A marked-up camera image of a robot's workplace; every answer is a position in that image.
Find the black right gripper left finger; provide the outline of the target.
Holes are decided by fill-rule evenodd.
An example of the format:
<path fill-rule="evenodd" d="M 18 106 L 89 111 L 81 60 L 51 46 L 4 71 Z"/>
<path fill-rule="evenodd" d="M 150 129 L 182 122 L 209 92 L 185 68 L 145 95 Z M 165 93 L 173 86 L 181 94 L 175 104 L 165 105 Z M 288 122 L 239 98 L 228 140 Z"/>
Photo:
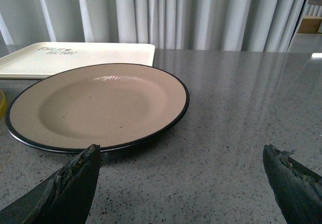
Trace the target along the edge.
<path fill-rule="evenodd" d="M 101 153 L 91 145 L 30 192 L 1 210 L 1 223 L 85 223 Z"/>

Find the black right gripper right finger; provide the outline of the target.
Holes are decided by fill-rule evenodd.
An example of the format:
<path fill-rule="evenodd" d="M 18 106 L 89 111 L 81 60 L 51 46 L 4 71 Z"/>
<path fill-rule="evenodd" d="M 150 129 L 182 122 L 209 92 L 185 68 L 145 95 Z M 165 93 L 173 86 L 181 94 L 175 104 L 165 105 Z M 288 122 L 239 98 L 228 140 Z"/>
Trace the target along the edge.
<path fill-rule="evenodd" d="M 321 223 L 321 176 L 291 154 L 264 146 L 263 164 L 275 200 L 287 223 Z"/>

